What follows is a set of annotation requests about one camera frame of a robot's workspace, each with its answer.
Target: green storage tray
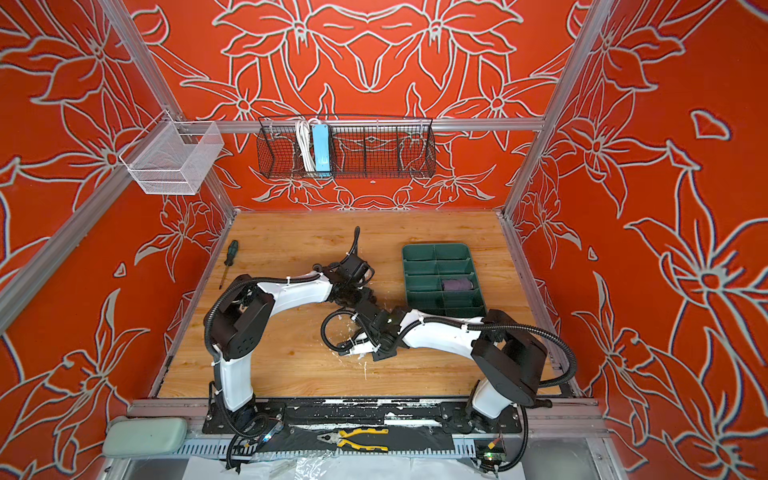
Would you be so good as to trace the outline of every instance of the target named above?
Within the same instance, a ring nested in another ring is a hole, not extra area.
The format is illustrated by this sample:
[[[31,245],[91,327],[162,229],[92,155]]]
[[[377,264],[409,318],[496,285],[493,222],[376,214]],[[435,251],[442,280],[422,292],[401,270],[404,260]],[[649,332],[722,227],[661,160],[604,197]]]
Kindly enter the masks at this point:
[[[485,316],[485,301],[469,247],[463,243],[418,243],[402,248],[408,306],[432,315]],[[442,280],[466,278],[475,287],[442,291]]]

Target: red wall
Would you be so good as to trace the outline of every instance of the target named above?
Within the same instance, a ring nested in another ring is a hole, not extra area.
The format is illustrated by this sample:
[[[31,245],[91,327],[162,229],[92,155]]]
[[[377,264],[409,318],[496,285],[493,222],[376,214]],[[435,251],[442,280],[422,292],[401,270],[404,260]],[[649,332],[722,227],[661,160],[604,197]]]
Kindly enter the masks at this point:
[[[588,6],[281,0],[190,10],[168,0],[125,3],[189,118],[250,121],[320,112],[543,115]],[[267,180],[253,135],[227,135],[231,155],[217,162],[217,173],[243,209],[492,208],[504,203],[532,138],[438,136],[438,176],[429,181],[323,181]]]
[[[768,475],[766,41],[756,2],[617,2],[515,211],[631,478]]]
[[[0,7],[0,288],[159,108],[97,2]],[[224,219],[132,184],[0,342],[0,478],[95,478],[107,422],[144,398]]]

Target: white mesh basket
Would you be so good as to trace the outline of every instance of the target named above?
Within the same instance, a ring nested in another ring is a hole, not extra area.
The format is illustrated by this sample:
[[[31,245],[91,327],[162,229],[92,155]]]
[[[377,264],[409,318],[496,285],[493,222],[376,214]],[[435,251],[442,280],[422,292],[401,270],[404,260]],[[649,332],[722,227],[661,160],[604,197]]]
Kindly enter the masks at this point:
[[[186,136],[173,122],[162,122],[160,131],[135,159],[125,166],[147,194],[194,195],[224,146],[216,122],[203,135]]]

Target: purple object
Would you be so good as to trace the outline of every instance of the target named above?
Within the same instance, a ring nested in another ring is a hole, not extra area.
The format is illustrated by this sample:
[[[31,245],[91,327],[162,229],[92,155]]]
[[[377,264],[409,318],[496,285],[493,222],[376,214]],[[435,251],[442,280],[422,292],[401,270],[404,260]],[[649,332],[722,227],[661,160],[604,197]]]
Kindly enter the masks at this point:
[[[457,278],[441,280],[442,289],[445,292],[457,292],[461,290],[474,290],[475,286],[472,284],[469,278]]]

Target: white power cord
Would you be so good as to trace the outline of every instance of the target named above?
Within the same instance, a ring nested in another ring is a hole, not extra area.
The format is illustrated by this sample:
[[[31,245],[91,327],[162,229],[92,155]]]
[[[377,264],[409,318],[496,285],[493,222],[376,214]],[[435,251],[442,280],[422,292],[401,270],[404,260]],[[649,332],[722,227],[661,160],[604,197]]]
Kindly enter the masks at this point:
[[[310,152],[310,122],[322,124],[317,118],[310,118],[307,120],[296,121],[296,141],[299,142],[299,150],[301,150],[301,158],[304,160],[304,170],[307,172],[315,171],[315,159],[312,158]]]

